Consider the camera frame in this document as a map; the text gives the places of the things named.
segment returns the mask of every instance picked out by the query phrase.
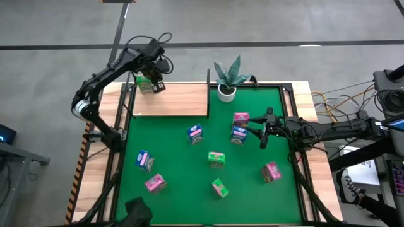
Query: metal stand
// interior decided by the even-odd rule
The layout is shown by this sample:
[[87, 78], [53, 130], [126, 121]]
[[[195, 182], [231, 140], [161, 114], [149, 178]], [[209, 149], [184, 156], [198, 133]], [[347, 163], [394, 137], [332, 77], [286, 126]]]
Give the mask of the metal stand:
[[37, 161], [41, 165], [48, 165], [51, 158], [43, 157], [41, 155], [33, 154], [29, 151], [10, 146], [6, 143], [0, 143], [0, 157], [7, 159], [7, 168], [5, 171], [9, 171], [9, 183], [10, 191], [6, 195], [6, 190], [3, 194], [0, 194], [0, 198], [7, 196], [3, 206], [0, 207], [0, 226], [11, 226], [10, 219], [13, 215], [13, 211], [16, 206], [18, 194], [20, 193], [22, 183], [28, 171], [32, 161]]
[[342, 168], [372, 160], [385, 153], [396, 154], [391, 137], [381, 139], [356, 151], [332, 159], [330, 168], [332, 172], [335, 172]]

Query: gray floor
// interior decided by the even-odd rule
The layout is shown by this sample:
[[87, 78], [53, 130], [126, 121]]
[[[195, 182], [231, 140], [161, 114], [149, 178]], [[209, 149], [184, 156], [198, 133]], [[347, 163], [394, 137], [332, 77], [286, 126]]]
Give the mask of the gray floor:
[[[97, 0], [3, 0], [0, 45], [111, 44], [121, 9]], [[129, 7], [121, 43], [163, 32], [172, 32], [173, 42], [401, 40], [403, 26], [393, 0], [140, 0]], [[18, 131], [17, 146], [52, 157], [48, 167], [32, 166], [39, 179], [27, 178], [14, 226], [62, 224], [84, 130], [70, 114], [71, 99], [109, 54], [0, 51], [0, 122]], [[213, 62], [229, 65], [241, 55], [241, 73], [261, 81], [306, 80], [312, 90], [327, 91], [400, 66], [404, 45], [169, 49], [166, 55], [175, 63], [166, 81], [203, 81]], [[367, 86], [328, 97], [354, 95]], [[342, 109], [354, 111], [349, 104]], [[366, 110], [383, 119], [372, 103]], [[356, 207], [342, 205], [342, 211], [349, 223], [383, 225]]]

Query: computer screen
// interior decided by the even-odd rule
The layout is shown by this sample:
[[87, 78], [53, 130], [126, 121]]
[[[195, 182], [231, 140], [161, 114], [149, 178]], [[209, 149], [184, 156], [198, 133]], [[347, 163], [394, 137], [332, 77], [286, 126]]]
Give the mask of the computer screen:
[[404, 119], [400, 119], [400, 120], [396, 120], [394, 122], [390, 122], [388, 125], [404, 130]]
[[399, 114], [383, 122], [383, 126], [404, 132], [404, 114]]

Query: green table surface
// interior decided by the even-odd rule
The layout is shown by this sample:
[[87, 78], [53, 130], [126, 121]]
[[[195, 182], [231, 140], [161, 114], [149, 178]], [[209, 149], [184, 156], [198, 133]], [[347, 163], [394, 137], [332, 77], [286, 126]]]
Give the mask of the green table surface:
[[[153, 212], [151, 224], [297, 224], [301, 223], [287, 140], [271, 136], [266, 149], [249, 134], [243, 146], [229, 141], [234, 112], [259, 117], [273, 107], [283, 115], [278, 88], [237, 89], [235, 100], [223, 103], [210, 91], [210, 118], [137, 117], [130, 122], [116, 219], [126, 216], [125, 202], [142, 196]], [[203, 141], [190, 145], [186, 131], [200, 123]], [[262, 125], [250, 123], [250, 127]], [[139, 150], [155, 157], [151, 172], [136, 167]], [[226, 154], [222, 169], [208, 167], [208, 152]], [[265, 183], [260, 169], [275, 161], [282, 178]], [[161, 174], [166, 188], [153, 194], [145, 182]], [[223, 182], [230, 194], [221, 199], [211, 183]]]

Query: wooden table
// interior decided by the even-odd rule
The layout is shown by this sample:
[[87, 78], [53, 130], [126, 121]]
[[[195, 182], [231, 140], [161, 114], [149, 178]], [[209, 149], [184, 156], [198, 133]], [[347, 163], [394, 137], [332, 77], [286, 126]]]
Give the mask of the wooden table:
[[[287, 83], [291, 83], [293, 86], [299, 117], [303, 117], [308, 121], [317, 121], [318, 119], [314, 109], [309, 83], [307, 81], [292, 81]], [[167, 89], [164, 92], [157, 95], [142, 94], [137, 90], [133, 113], [135, 115], [206, 115], [208, 111], [206, 107], [208, 89], [206, 82], [166, 83], [166, 87]], [[100, 105], [100, 116], [109, 125], [114, 125], [121, 89], [122, 83], [111, 83], [104, 89]], [[129, 96], [125, 99], [126, 105], [129, 105], [128, 100]], [[291, 113], [292, 109], [289, 99], [286, 100], [286, 104], [288, 113]], [[92, 130], [92, 127], [87, 124], [85, 131], [88, 132], [90, 130]], [[81, 219], [100, 195], [109, 150], [103, 151], [88, 161], [85, 161], [85, 159], [87, 155], [91, 155], [104, 147], [105, 146], [100, 142], [91, 143], [91, 145], [89, 145], [86, 140], [82, 142], [71, 196], [68, 202], [65, 224]], [[314, 191], [331, 213], [339, 220], [342, 220], [340, 205], [335, 192], [327, 155], [320, 150], [312, 149], [307, 152], [307, 160]], [[110, 193], [107, 199], [106, 211], [110, 209], [111, 197], [112, 193]], [[309, 219], [313, 219], [312, 213], [310, 212], [311, 202], [306, 193], [304, 193], [304, 198], [307, 216]], [[108, 218], [109, 212], [104, 212], [104, 214], [104, 219]]]

